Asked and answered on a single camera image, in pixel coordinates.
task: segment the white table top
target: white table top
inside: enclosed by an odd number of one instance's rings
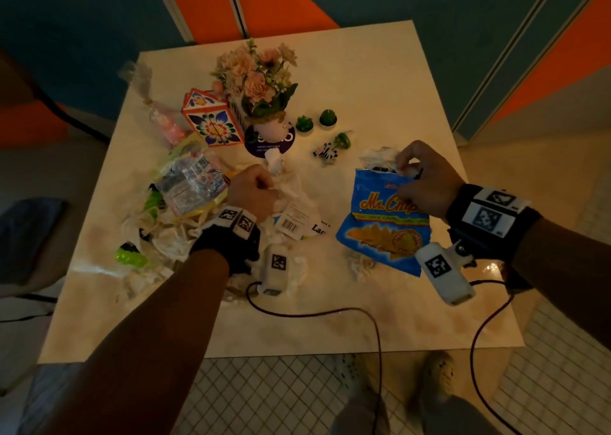
[[[338,116],[332,131],[298,136],[285,154],[300,170],[304,191],[337,230],[349,213],[355,168],[365,148],[402,148],[422,139],[465,176],[452,133],[412,22],[397,22],[261,38],[261,48],[285,42],[298,55],[292,80],[299,87],[287,114],[313,118],[326,108]],[[141,54],[153,68],[152,98],[180,108],[192,87],[208,89],[216,57],[237,42]],[[323,167],[311,151],[341,131],[357,139],[334,166]],[[232,164],[256,162],[242,146],[216,148]],[[139,301],[126,300],[113,254],[124,240],[119,226],[126,202],[150,182],[165,154],[146,108],[130,88],[74,251],[65,286],[40,355],[40,363],[84,361]],[[446,226],[432,219],[432,240],[449,245]],[[360,306],[378,321],[383,351],[468,348],[482,321],[507,299],[498,286],[480,286],[474,300],[445,305],[430,282],[384,265],[374,279],[356,283],[347,249],[332,233],[294,244],[294,255],[309,259],[309,274],[293,296],[258,297],[264,308],[306,313]],[[522,346],[508,309],[484,330],[481,347]],[[375,331],[355,312],[311,319],[275,318],[248,304],[222,307],[207,357],[265,356],[376,351]]]

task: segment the foot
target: foot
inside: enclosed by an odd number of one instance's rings
[[[350,394],[364,392],[371,388],[367,367],[361,355],[354,353],[337,355],[336,369],[341,384]]]
[[[420,405],[429,411],[453,394],[454,360],[445,351],[434,351],[424,364]]]

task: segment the purple circle sign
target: purple circle sign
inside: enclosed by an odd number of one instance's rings
[[[244,142],[246,150],[255,157],[265,158],[265,151],[274,147],[279,148],[280,153],[285,153],[295,142],[295,128],[290,127],[286,137],[280,142],[265,142],[252,125],[246,129],[244,137],[246,138]]]

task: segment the black wristband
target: black wristband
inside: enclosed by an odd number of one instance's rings
[[[506,192],[463,184],[446,219],[452,240],[462,239],[477,259],[510,263],[526,232],[541,218],[521,199]]]
[[[225,207],[218,216],[204,226],[189,254],[212,249],[227,261],[229,276],[239,273],[250,274],[246,260],[259,259],[260,237],[261,231],[251,215],[243,215],[239,208]]]

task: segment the gray pants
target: gray pants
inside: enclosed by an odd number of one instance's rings
[[[331,426],[331,435],[371,435],[378,395],[373,391],[360,393],[348,400]],[[450,397],[433,411],[422,410],[425,435],[500,435],[476,407],[460,397]],[[376,435],[389,435],[386,405],[380,402]]]

